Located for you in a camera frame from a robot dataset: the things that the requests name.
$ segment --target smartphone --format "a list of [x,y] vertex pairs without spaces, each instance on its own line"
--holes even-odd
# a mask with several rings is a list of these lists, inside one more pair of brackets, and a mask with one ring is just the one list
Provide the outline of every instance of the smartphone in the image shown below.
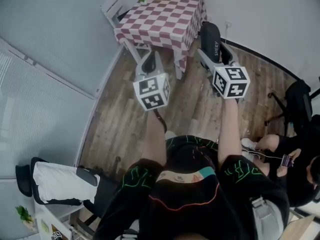
[[287,154],[284,154],[282,157],[281,165],[285,167],[292,167],[294,166],[292,162],[292,157],[288,156]]

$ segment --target hand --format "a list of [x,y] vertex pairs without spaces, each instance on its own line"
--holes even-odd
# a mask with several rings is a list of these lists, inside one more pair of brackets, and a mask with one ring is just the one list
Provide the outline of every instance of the hand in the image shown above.
[[298,158],[300,156],[300,153],[301,153],[301,149],[298,148],[289,154],[289,157],[292,157],[292,162],[294,162],[296,160],[296,158]]
[[280,178],[286,176],[288,172],[288,167],[280,165],[279,168],[276,170],[276,175]]

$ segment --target seated person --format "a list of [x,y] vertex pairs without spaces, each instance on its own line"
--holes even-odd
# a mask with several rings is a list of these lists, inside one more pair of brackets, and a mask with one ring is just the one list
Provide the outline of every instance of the seated person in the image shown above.
[[[244,147],[253,151],[266,151],[265,163],[257,157],[250,159],[273,181],[278,182],[286,189],[291,207],[299,207],[311,202],[320,185],[320,151],[316,147],[320,135],[316,128],[310,128],[303,137],[285,137],[266,135],[258,143],[243,138]],[[280,166],[283,155],[291,156],[293,167]]]
[[139,219],[138,240],[277,240],[287,225],[286,192],[241,156],[236,100],[224,100],[218,144],[165,140],[148,112],[141,160],[115,191],[94,240],[114,240]]

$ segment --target wooden floor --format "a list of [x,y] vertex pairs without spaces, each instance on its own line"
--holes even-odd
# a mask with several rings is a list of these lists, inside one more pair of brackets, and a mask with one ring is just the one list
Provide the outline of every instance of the wooden floor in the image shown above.
[[[195,135],[216,140],[219,136],[221,98],[214,97],[206,72],[195,52],[200,42],[195,40],[187,58],[187,69],[182,80],[176,80],[173,51],[153,47],[160,53],[171,86],[167,107],[159,112],[168,130],[177,135]],[[266,133],[283,134],[283,123],[275,121],[268,128],[264,121],[280,108],[269,92],[283,97],[295,81],[279,68],[243,50],[234,48],[239,62],[250,76],[251,84],[245,99],[239,101],[240,135],[257,139]],[[146,113],[135,98],[133,81],[136,62],[125,51],[117,62],[103,91],[84,144],[80,164],[112,170],[115,157],[121,157],[118,176],[136,162],[142,153],[146,127]]]

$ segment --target checkered tablecloth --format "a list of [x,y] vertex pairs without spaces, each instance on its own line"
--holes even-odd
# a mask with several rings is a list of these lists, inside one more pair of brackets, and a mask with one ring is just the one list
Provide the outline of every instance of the checkered tablecloth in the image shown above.
[[137,3],[114,29],[123,43],[166,47],[174,51],[175,66],[185,72],[189,48],[207,20],[204,0],[148,0]]

